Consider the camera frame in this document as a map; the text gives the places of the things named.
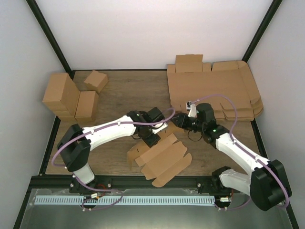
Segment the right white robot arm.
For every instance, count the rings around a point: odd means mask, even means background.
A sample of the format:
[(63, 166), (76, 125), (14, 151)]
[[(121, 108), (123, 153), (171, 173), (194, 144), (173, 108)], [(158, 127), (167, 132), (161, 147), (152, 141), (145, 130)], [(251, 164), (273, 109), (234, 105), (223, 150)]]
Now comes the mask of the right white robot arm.
[(245, 171), (242, 174), (229, 167), (214, 171), (212, 188), (217, 192), (227, 188), (242, 192), (263, 211), (280, 203), (287, 206), (292, 191), (284, 165), (243, 145), (231, 131), (217, 123), (210, 104), (190, 104), (189, 107), (188, 114), (178, 113), (172, 117), (173, 124), (189, 132), (199, 132), (206, 143), (229, 156)]

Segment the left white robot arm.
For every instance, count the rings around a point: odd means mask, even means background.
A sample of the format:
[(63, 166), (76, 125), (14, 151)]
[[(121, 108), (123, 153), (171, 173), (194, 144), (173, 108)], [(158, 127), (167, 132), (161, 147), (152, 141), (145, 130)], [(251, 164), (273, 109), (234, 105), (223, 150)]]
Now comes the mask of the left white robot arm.
[(162, 112), (154, 107), (148, 112), (130, 111), (121, 118), (103, 125), (81, 128), (74, 124), (62, 137), (57, 149), (79, 137), (60, 151), (60, 156), (67, 170), (80, 180), (81, 188), (91, 193), (97, 188), (97, 180), (88, 163), (89, 153), (105, 143), (134, 135), (151, 148), (161, 139), (158, 133), (168, 127), (164, 119)]

